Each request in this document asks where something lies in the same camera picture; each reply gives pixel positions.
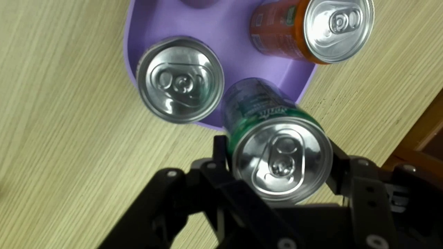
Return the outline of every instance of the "purple plate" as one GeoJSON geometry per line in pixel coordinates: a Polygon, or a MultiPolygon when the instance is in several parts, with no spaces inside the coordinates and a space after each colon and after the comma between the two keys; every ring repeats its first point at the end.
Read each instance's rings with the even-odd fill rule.
{"type": "MultiPolygon", "coordinates": [[[[207,9],[193,9],[182,0],[132,0],[125,28],[126,70],[136,85],[136,71],[144,52],[169,37],[193,37],[205,42],[222,61],[226,89],[245,78],[275,84],[295,103],[304,96],[316,66],[308,61],[269,57],[250,41],[250,16],[262,0],[219,0],[207,9]]],[[[221,129],[221,110],[200,124],[221,129]]]]}

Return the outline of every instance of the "wood grain surface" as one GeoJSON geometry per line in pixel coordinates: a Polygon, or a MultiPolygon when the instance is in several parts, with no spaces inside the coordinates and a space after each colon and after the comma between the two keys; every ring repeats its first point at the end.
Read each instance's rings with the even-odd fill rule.
{"type": "MultiPolygon", "coordinates": [[[[122,63],[125,0],[0,0],[0,248],[96,248],[154,172],[211,155],[215,132],[153,117],[122,63]]],[[[443,88],[443,2],[376,0],[358,57],[302,107],[384,164],[443,88]]],[[[320,191],[315,203],[337,201],[320,191]]],[[[203,216],[175,248],[214,248],[203,216]]]]}

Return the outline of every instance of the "screw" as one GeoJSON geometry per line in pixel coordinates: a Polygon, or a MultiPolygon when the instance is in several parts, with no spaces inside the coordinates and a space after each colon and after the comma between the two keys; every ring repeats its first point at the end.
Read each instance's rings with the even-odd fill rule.
{"type": "Polygon", "coordinates": [[[167,176],[168,176],[168,178],[176,178],[176,176],[178,176],[178,172],[171,171],[171,172],[167,173],[167,176]]]}
{"type": "Polygon", "coordinates": [[[376,234],[369,236],[366,244],[373,249],[389,249],[388,241],[376,234]]]}
{"type": "Polygon", "coordinates": [[[410,173],[416,173],[417,169],[413,165],[403,165],[403,169],[410,173]]]}
{"type": "Polygon", "coordinates": [[[297,245],[290,238],[281,238],[281,240],[279,240],[277,248],[279,249],[297,249],[297,245]]]}

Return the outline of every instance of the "can lid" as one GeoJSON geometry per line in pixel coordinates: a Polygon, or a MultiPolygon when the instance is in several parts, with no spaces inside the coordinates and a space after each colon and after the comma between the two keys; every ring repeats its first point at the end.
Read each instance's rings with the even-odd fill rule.
{"type": "Polygon", "coordinates": [[[140,60],[137,84],[146,106],[160,118],[189,124],[208,117],[222,100],[225,77],[215,53],[193,38],[172,38],[140,60]]]}
{"type": "Polygon", "coordinates": [[[301,118],[275,118],[250,131],[234,151],[237,179],[272,207],[291,207],[317,191],[333,168],[322,129],[301,118]]]}
{"type": "Polygon", "coordinates": [[[327,64],[345,61],[366,45],[374,20],[373,0],[312,0],[304,27],[308,48],[327,64]]]}

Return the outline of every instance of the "silver can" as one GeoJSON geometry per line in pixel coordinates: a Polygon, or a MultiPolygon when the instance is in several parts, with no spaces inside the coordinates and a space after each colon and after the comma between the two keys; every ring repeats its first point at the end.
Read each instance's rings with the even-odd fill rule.
{"type": "Polygon", "coordinates": [[[250,34],[265,54],[334,64],[367,43],[374,20],[373,0],[265,0],[250,34]]]}
{"type": "Polygon", "coordinates": [[[262,79],[227,90],[223,126],[234,178],[270,207],[294,207],[330,176],[333,147],[320,125],[262,79]]]}
{"type": "Polygon", "coordinates": [[[154,45],[137,68],[139,92],[151,113],[172,124],[207,118],[218,108],[225,75],[203,42],[178,37],[154,45]]]}

